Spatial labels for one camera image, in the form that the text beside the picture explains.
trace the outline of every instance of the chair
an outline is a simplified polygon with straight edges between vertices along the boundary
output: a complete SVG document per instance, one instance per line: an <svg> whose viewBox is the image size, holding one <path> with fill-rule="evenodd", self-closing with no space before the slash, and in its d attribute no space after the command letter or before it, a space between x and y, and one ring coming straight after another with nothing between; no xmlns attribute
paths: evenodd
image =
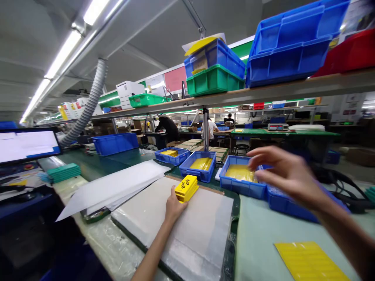
<svg viewBox="0 0 375 281"><path fill-rule="evenodd" d="M250 146L247 144L237 144L234 146L234 155L243 154L246 155L250 150Z"/></svg>

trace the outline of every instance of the worker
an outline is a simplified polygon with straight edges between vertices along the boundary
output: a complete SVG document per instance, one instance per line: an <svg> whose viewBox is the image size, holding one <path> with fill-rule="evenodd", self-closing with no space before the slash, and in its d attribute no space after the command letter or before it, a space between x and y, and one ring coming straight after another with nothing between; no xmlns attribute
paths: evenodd
<svg viewBox="0 0 375 281"><path fill-rule="evenodd" d="M158 132L161 129L161 127L163 127L168 134L167 135L168 142L178 141L180 139L179 130L172 119L166 116L160 116L159 125L155 128L155 132Z"/></svg>
<svg viewBox="0 0 375 281"><path fill-rule="evenodd" d="M272 169L256 171L255 175L258 180L279 188L297 203L313 212L360 278L364 281L373 280L375 241L356 224L345 210L323 192L303 158L274 146L256 148L248 152L247 156L252 157L249 162L249 168L252 171L262 164L273 166ZM186 203L181 204L177 200L173 186L166 204L165 220L136 270L133 281L154 279L173 224L186 207Z"/></svg>
<svg viewBox="0 0 375 281"><path fill-rule="evenodd" d="M208 120L208 127L210 129L210 134L209 134L209 145L210 146L215 146L216 144L216 139L215 139L215 136L214 136L214 132L218 132L219 129L218 127L216 126L216 124L214 122L212 122L211 118L207 118Z"/></svg>
<svg viewBox="0 0 375 281"><path fill-rule="evenodd" d="M227 122L227 121L232 122L232 124L234 125L234 119L232 118L231 113L228 114L228 118L224 118L224 123Z"/></svg>

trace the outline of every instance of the digital scale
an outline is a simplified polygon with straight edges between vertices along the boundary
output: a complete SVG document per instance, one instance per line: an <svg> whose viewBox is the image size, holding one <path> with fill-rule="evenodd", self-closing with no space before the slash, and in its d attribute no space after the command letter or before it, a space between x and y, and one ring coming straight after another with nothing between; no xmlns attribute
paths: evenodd
<svg viewBox="0 0 375 281"><path fill-rule="evenodd" d="M268 124L269 131L288 131L289 125L288 124L280 124L280 123L270 123Z"/></svg>

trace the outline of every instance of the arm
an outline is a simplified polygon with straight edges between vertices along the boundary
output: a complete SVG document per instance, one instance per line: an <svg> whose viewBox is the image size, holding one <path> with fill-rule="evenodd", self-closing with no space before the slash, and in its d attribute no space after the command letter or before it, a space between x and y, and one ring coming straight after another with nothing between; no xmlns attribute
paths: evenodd
<svg viewBox="0 0 375 281"><path fill-rule="evenodd" d="M177 200L175 186L172 186L171 195L166 203L164 222L162 223L159 232L157 233L141 264L134 273L132 281L151 281L154 279L157 265L159 264L160 257L164 251L172 228L187 206L187 202L180 203Z"/></svg>
<svg viewBox="0 0 375 281"><path fill-rule="evenodd" d="M261 164L273 169L255 174L310 209L335 240L362 280L372 279L375 262L375 241L317 185L305 161L280 148L257 148L247 156L251 170Z"/></svg>

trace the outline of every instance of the green stacked trays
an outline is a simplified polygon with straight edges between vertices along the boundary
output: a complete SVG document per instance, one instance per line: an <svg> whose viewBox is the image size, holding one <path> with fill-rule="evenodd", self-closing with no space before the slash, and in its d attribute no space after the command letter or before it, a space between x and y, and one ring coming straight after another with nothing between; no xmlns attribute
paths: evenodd
<svg viewBox="0 0 375 281"><path fill-rule="evenodd" d="M187 93L190 96L202 96L243 89L244 82L245 80L220 64L215 64L186 79Z"/></svg>
<svg viewBox="0 0 375 281"><path fill-rule="evenodd" d="M62 167L51 169L47 174L52 178L54 183L58 183L81 174L81 169L77 164L71 163Z"/></svg>
<svg viewBox="0 0 375 281"><path fill-rule="evenodd" d="M134 108L154 105L170 101L166 97L156 96L152 94L139 94L129 97L130 105Z"/></svg>

